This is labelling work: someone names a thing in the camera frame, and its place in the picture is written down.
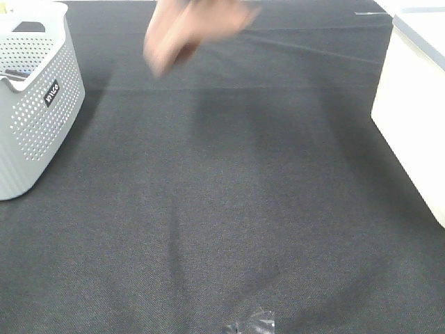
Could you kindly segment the black label on basket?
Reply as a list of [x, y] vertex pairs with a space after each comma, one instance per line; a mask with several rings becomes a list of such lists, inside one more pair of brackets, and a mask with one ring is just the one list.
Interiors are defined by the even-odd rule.
[[51, 103], [53, 102], [59, 91], [60, 91], [60, 84], [58, 83], [58, 80], [55, 79], [43, 97], [43, 100], [47, 108], [50, 107]]

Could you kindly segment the black table cloth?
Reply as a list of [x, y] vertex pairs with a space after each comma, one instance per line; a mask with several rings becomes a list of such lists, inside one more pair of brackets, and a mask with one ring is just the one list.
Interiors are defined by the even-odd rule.
[[370, 118], [391, 18], [266, 1], [156, 80], [151, 1], [72, 1], [86, 97], [1, 204], [2, 333], [443, 333], [444, 229]]

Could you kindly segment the brown towel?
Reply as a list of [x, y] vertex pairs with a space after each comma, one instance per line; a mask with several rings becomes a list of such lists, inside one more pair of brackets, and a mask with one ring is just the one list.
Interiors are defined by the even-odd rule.
[[260, 11], [244, 1], [158, 1], [145, 34], [145, 61], [161, 77], [202, 43], [240, 33]]

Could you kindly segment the white storage box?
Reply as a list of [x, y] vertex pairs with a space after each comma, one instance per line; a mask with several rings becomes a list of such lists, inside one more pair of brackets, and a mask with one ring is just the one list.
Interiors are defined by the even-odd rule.
[[404, 8], [393, 29], [371, 119], [444, 224], [444, 3]]

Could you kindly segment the grey perforated plastic basket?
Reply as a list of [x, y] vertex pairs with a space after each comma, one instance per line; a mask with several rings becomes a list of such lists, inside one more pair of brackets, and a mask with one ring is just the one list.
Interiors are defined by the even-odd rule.
[[[7, 1], [1, 15], [1, 199], [26, 193], [57, 153], [85, 88], [61, 2]], [[43, 97], [57, 79], [47, 108]]]

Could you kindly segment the clear tape piece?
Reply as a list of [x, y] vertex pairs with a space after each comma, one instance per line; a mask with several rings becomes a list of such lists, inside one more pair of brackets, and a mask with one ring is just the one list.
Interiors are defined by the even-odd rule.
[[274, 334], [275, 313], [259, 308], [249, 317], [224, 325], [223, 334]]

